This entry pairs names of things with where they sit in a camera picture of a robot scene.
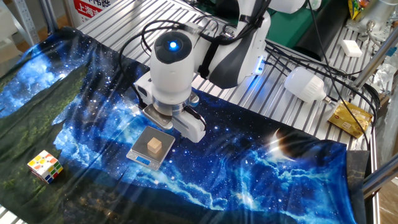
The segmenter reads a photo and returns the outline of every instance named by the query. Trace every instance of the colorful cube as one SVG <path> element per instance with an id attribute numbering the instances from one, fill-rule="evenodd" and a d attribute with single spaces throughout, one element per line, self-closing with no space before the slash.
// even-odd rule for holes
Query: colorful cube
<path id="1" fill-rule="evenodd" d="M 48 184 L 63 170 L 58 159 L 54 158 L 46 150 L 43 150 L 27 165 L 38 178 L 46 181 Z"/>

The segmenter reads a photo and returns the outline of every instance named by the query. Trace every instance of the black strap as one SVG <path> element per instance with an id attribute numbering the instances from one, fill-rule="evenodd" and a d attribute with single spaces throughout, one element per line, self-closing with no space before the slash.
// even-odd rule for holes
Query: black strap
<path id="1" fill-rule="evenodd" d="M 246 15 L 241 15 L 241 17 L 239 18 L 239 21 L 245 22 L 248 24 L 253 24 L 255 28 L 260 28 L 263 20 L 264 20 L 264 18 L 262 16 L 256 21 L 253 21 L 253 18 L 251 16 L 246 16 Z"/>
<path id="2" fill-rule="evenodd" d="M 221 40 L 223 37 L 222 36 L 218 36 L 216 37 L 216 39 Z M 216 54 L 216 51 L 218 49 L 218 46 L 220 46 L 220 42 L 219 41 L 214 41 L 210 44 L 209 49 L 207 50 L 207 53 L 205 55 L 205 58 L 203 59 L 202 64 L 199 66 L 198 68 L 198 73 L 200 74 L 200 76 L 204 79 L 207 79 L 207 77 L 210 74 L 209 71 L 209 66 L 211 61 L 214 58 L 214 55 Z"/>

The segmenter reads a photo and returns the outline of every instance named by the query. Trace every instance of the wrinkled cloth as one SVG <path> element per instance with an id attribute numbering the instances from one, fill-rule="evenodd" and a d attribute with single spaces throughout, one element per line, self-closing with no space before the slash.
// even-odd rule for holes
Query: wrinkled cloth
<path id="1" fill-rule="evenodd" d="M 159 171 L 126 158 L 154 126 L 118 53 L 72 28 L 32 47 L 0 79 L 0 204 L 35 223 L 355 223 L 346 145 L 196 91 L 207 122 L 176 131 Z M 149 68 L 123 58 L 131 79 Z M 51 184 L 27 163 L 42 150 Z"/>

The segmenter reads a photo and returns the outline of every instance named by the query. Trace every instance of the workbench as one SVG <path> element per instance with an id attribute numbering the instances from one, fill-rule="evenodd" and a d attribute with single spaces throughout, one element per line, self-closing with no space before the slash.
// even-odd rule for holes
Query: workbench
<path id="1" fill-rule="evenodd" d="M 125 0 L 118 1 L 116 4 L 108 7 L 99 16 L 92 18 L 92 20 L 78 27 L 78 29 L 113 50 L 120 51 L 125 41 L 141 31 L 150 21 L 170 19 L 185 23 L 193 22 L 197 17 L 202 15 L 188 4 L 178 0 Z M 205 26 L 207 22 L 208 19 L 204 18 L 204 20 L 201 20 L 200 25 Z M 220 21 L 219 26 L 218 32 L 221 32 L 223 23 Z M 208 27 L 217 30 L 215 22 L 211 22 Z M 156 38 L 164 32 L 166 31 L 159 30 L 147 34 L 146 39 L 148 44 L 152 46 Z M 344 70 L 347 73 L 353 73 L 362 70 L 366 66 L 372 52 L 377 49 L 374 48 L 373 44 L 368 44 L 368 41 L 360 41 L 358 37 L 359 34 L 357 32 L 353 32 L 346 27 L 340 29 L 326 52 L 332 67 Z M 363 51 L 362 56 L 360 58 L 347 57 L 339 44 L 343 39 L 357 41 Z M 149 66 L 150 64 L 150 57 L 142 49 L 139 39 L 132 41 L 127 46 L 124 55 L 145 65 Z M 270 57 L 269 62 L 276 64 L 275 60 L 272 59 Z M 297 66 L 290 61 L 283 59 L 281 61 L 290 69 Z M 288 72 L 282 66 L 277 66 L 283 72 Z M 318 76 L 325 82 L 325 92 L 337 98 L 338 95 L 331 86 L 331 80 L 320 75 Z M 192 87 L 268 118 L 301 129 L 318 139 L 331 139 L 345 143 L 348 150 L 367 150 L 363 137 L 356 139 L 327 121 L 333 112 L 334 104 L 326 105 L 321 101 L 305 103 L 284 88 L 284 80 L 285 76 L 278 69 L 268 65 L 265 67 L 262 75 L 248 76 L 235 88 L 222 90 L 208 80 L 202 79 L 199 75 L 194 76 Z M 365 91 L 362 90 L 362 93 L 371 100 L 371 97 Z M 369 105 L 359 96 L 356 96 L 352 100 L 352 103 L 371 112 Z M 376 144 L 375 134 L 370 135 L 370 132 L 371 128 L 368 128 L 367 136 L 371 142 L 371 167 L 372 172 L 374 172 L 377 169 Z M 376 195 L 373 198 L 374 223 L 379 223 L 378 201 L 379 199 Z"/>

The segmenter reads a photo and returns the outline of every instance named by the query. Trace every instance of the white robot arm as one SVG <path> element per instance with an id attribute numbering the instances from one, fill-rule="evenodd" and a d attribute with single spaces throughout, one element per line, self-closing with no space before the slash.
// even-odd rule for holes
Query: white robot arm
<path id="1" fill-rule="evenodd" d="M 271 7 L 291 13 L 304 2 L 273 0 Z M 256 74 L 271 25 L 271 18 L 264 10 L 269 1 L 238 0 L 238 3 L 241 17 L 236 33 L 245 35 L 237 38 L 238 35 L 236 40 L 222 36 L 213 39 L 196 24 L 186 24 L 188 29 L 167 32 L 156 40 L 150 57 L 151 71 L 134 86 L 147 105 L 142 112 L 160 128 L 175 128 L 192 142 L 199 142 L 205 135 L 205 120 L 191 108 L 199 101 L 192 92 L 194 72 L 220 88 L 235 87 L 244 77 Z M 248 24 L 255 29 L 248 29 Z"/>

